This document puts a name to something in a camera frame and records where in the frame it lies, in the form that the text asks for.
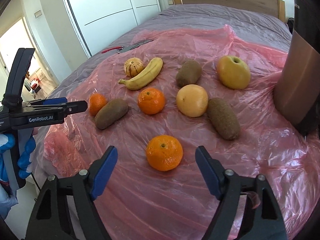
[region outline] kiwi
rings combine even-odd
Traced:
[[[222,98],[212,98],[208,102],[207,114],[215,128],[225,140],[237,139],[240,124],[230,105]]]
[[[195,60],[188,60],[179,69],[176,75],[176,82],[179,87],[184,87],[190,84],[196,84],[201,76],[202,67]]]
[[[128,112],[128,104],[121,98],[116,98],[107,103],[95,117],[96,127],[103,130],[119,120]]]

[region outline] light switch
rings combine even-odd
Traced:
[[[40,17],[41,15],[42,15],[42,11],[41,11],[41,10],[35,12],[35,17],[36,17],[36,19],[37,19],[38,17]]]

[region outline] pink plastic sheet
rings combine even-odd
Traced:
[[[195,162],[196,147],[204,145],[225,168],[243,176],[266,174],[292,239],[319,199],[320,142],[316,134],[305,140],[274,107],[272,90],[287,54],[247,43],[228,25],[213,31],[143,31],[132,42],[142,39],[154,41],[107,58],[68,97],[88,100],[98,92],[108,100],[123,98],[129,105],[127,115],[103,131],[95,128],[88,111],[68,116],[64,124],[50,127],[45,158],[60,176],[71,176],[100,158],[108,146],[115,146],[118,163],[95,201],[112,239],[195,240],[202,238],[218,206]],[[230,90],[217,80],[215,65],[224,55],[238,56],[250,67],[252,79],[245,90]],[[123,64],[131,57],[145,64],[153,57],[164,61],[160,74],[148,85],[166,97],[166,106],[157,115],[143,114],[137,106],[139,91],[117,83],[125,77]],[[241,125],[239,139],[223,140],[206,114],[189,118],[178,111],[175,76],[188,58],[203,66],[198,84],[209,97],[224,98],[232,106]],[[161,134],[178,138],[184,150],[181,164],[169,172],[154,170],[145,158],[148,141]],[[236,238],[243,208],[244,200],[230,239]]]

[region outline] apple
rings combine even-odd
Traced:
[[[240,58],[223,56],[217,64],[218,78],[231,89],[245,89],[250,83],[250,69]]]

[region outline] banana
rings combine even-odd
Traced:
[[[130,90],[138,90],[143,88],[156,78],[161,71],[162,65],[162,59],[155,57],[150,60],[145,69],[142,70],[138,75],[129,80],[120,79],[118,83],[124,84]]]

